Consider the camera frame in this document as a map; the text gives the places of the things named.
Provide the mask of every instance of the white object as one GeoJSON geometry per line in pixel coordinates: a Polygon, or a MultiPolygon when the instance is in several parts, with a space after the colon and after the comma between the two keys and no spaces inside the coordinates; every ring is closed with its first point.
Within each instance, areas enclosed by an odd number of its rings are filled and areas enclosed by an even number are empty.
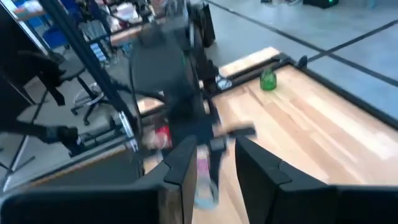
{"type": "Polygon", "coordinates": [[[42,5],[40,5],[40,3],[35,0],[25,2],[22,5],[22,7],[28,10],[29,12],[43,11],[42,5]]]}

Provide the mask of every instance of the floor line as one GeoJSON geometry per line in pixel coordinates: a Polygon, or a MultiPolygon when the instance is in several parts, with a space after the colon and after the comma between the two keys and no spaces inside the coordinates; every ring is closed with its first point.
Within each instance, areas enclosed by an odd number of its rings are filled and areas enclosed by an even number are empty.
{"type": "Polygon", "coordinates": [[[310,57],[310,58],[308,59],[308,62],[313,62],[313,61],[315,61],[315,60],[318,60],[318,59],[322,58],[323,56],[330,55],[330,54],[333,53],[333,52],[336,52],[336,51],[338,51],[338,50],[341,50],[341,49],[343,49],[343,48],[345,48],[345,47],[347,47],[347,46],[353,45],[353,44],[355,44],[355,43],[357,43],[357,42],[359,42],[359,41],[361,41],[361,40],[363,40],[363,39],[366,39],[366,38],[368,38],[368,37],[370,37],[370,36],[372,36],[372,35],[374,35],[374,34],[378,34],[378,33],[380,33],[381,31],[384,31],[384,30],[386,30],[386,29],[388,29],[388,28],[390,28],[390,27],[393,27],[393,26],[396,25],[396,24],[398,24],[398,20],[394,20],[394,21],[392,21],[392,22],[389,22],[389,23],[387,23],[386,25],[383,25],[383,26],[380,26],[379,28],[376,28],[376,29],[374,29],[374,30],[371,30],[371,31],[369,31],[369,32],[367,32],[367,33],[365,33],[365,34],[363,34],[363,35],[357,37],[357,38],[354,38],[354,39],[349,40],[349,41],[347,41],[347,42],[345,42],[345,43],[342,43],[342,44],[340,44],[340,45],[337,45],[336,47],[333,47],[333,48],[327,50],[326,52],[323,52],[323,53],[320,53],[320,54],[315,55],[315,56],[313,56],[313,57],[310,57]]]}
{"type": "Polygon", "coordinates": [[[240,13],[238,13],[238,12],[232,10],[232,9],[228,9],[227,7],[224,7],[224,6],[222,6],[222,5],[218,4],[218,3],[215,3],[215,2],[213,2],[213,1],[211,1],[211,0],[205,0],[205,1],[208,2],[208,3],[210,3],[210,4],[212,4],[212,5],[214,5],[214,6],[216,6],[216,7],[218,7],[218,8],[220,8],[220,9],[222,9],[222,10],[224,10],[224,11],[227,11],[227,12],[229,12],[229,13],[232,13],[232,14],[234,14],[235,16],[238,16],[238,17],[240,17],[240,18],[242,18],[242,19],[244,19],[244,20],[247,20],[247,21],[249,21],[249,22],[252,22],[253,24],[256,24],[256,25],[258,25],[258,26],[260,26],[260,27],[263,27],[263,28],[265,28],[265,29],[267,29],[267,30],[269,30],[269,31],[271,31],[271,32],[273,32],[273,33],[279,34],[279,35],[281,35],[281,36],[283,36],[283,37],[286,37],[286,38],[288,38],[288,39],[290,39],[290,40],[293,40],[294,42],[296,42],[296,43],[298,43],[298,44],[301,44],[301,45],[304,45],[304,46],[306,46],[306,47],[308,47],[308,48],[310,48],[310,49],[312,49],[312,50],[318,51],[319,54],[317,54],[317,55],[315,55],[315,56],[309,58],[309,59],[308,59],[308,62],[313,62],[313,61],[315,61],[315,60],[317,60],[317,59],[320,59],[320,58],[322,58],[322,57],[324,57],[324,56],[329,56],[329,57],[331,57],[331,58],[333,58],[333,59],[339,61],[340,63],[343,63],[343,64],[345,64],[345,65],[348,65],[348,66],[350,66],[350,67],[352,67],[352,68],[354,68],[354,69],[357,69],[357,70],[359,70],[359,71],[361,71],[361,72],[363,72],[363,73],[365,73],[365,74],[367,74],[367,75],[370,75],[370,76],[372,76],[372,77],[374,77],[374,78],[377,78],[377,79],[379,79],[379,80],[382,80],[382,81],[384,81],[384,82],[386,82],[386,83],[388,83],[388,84],[390,84],[390,85],[392,85],[392,86],[398,87],[398,80],[395,80],[395,79],[393,79],[393,78],[387,77],[387,76],[385,76],[385,75],[383,75],[383,74],[380,74],[380,73],[378,73],[378,72],[376,72],[376,71],[374,71],[374,70],[368,69],[368,68],[366,68],[366,67],[364,67],[364,66],[362,66],[362,65],[359,65],[359,64],[357,64],[357,63],[355,63],[355,62],[352,62],[352,61],[350,61],[350,60],[348,60],[348,59],[342,58],[342,57],[337,56],[337,55],[335,55],[335,54],[332,53],[332,52],[335,52],[335,51],[337,51],[337,50],[340,50],[340,49],[342,49],[342,48],[344,48],[344,47],[347,47],[347,46],[349,46],[349,45],[351,45],[351,44],[354,44],[354,43],[356,43],[356,42],[358,42],[358,41],[360,41],[360,40],[363,40],[363,39],[365,39],[365,38],[367,38],[367,37],[369,37],[369,36],[371,36],[371,35],[377,34],[378,32],[381,32],[381,31],[383,31],[383,30],[386,30],[386,29],[388,29],[389,27],[392,27],[392,26],[398,24],[398,20],[392,21],[392,22],[390,22],[390,23],[388,23],[388,24],[386,24],[386,25],[384,25],[384,26],[381,26],[381,27],[379,27],[379,28],[377,28],[377,29],[375,29],[375,30],[372,30],[372,31],[370,31],[370,32],[368,32],[368,33],[366,33],[366,34],[364,34],[364,35],[361,35],[361,36],[359,36],[359,37],[357,37],[357,38],[354,38],[354,39],[349,40],[349,41],[347,41],[347,42],[345,42],[345,43],[343,43],[343,44],[340,44],[340,45],[338,45],[338,46],[336,46],[336,47],[333,47],[333,48],[330,49],[330,50],[325,50],[325,49],[321,49],[321,48],[319,48],[319,47],[317,47],[317,46],[315,46],[315,45],[313,45],[313,44],[311,44],[311,43],[308,43],[308,42],[306,42],[306,41],[304,41],[304,40],[301,40],[301,39],[299,39],[299,38],[297,38],[297,37],[294,37],[294,36],[292,36],[292,35],[290,35],[290,34],[287,34],[287,33],[283,32],[283,31],[281,31],[281,30],[279,30],[279,29],[276,29],[275,27],[272,27],[272,26],[270,26],[270,25],[264,24],[264,23],[262,23],[262,22],[259,22],[259,21],[255,20],[255,19],[251,19],[251,18],[249,18],[248,16],[245,16],[245,15],[243,15],[243,14],[240,14],[240,13]]]}

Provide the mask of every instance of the metal rod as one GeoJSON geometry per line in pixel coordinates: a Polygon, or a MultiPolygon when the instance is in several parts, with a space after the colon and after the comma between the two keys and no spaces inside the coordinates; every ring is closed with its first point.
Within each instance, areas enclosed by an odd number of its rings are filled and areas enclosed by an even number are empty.
{"type": "Polygon", "coordinates": [[[57,0],[39,0],[39,2],[58,28],[62,30],[68,43],[79,59],[86,65],[87,70],[95,79],[115,110],[119,113],[123,112],[133,130],[136,130],[135,118],[131,114],[127,104],[125,104],[118,92],[113,88],[109,74],[101,68],[100,62],[96,58],[94,52],[86,43],[78,28],[73,25],[72,19],[67,15],[64,8],[57,0]]]}

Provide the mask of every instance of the black cable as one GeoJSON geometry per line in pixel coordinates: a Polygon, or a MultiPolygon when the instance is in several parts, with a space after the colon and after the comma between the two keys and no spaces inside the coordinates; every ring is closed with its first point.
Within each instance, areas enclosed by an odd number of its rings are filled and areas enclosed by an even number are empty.
{"type": "Polygon", "coordinates": [[[138,107],[138,101],[137,101],[137,97],[136,97],[136,90],[134,88],[134,81],[132,79],[132,61],[133,61],[133,56],[134,56],[134,51],[131,50],[130,51],[130,57],[129,57],[129,82],[130,82],[130,89],[131,89],[131,100],[132,103],[134,105],[134,109],[136,111],[136,117],[137,117],[137,127],[138,127],[138,138],[137,138],[137,142],[140,146],[141,143],[141,138],[142,135],[144,133],[144,127],[142,124],[142,116],[141,116],[141,112],[139,111],[139,107],[138,107]]]}

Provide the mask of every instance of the red object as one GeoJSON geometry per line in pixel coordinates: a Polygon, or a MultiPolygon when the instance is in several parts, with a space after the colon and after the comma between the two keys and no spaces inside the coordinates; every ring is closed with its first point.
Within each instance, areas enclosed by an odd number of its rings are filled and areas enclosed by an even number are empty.
{"type": "Polygon", "coordinates": [[[155,133],[158,137],[165,141],[162,148],[172,147],[172,136],[170,135],[170,129],[168,125],[157,128],[155,133]]]}

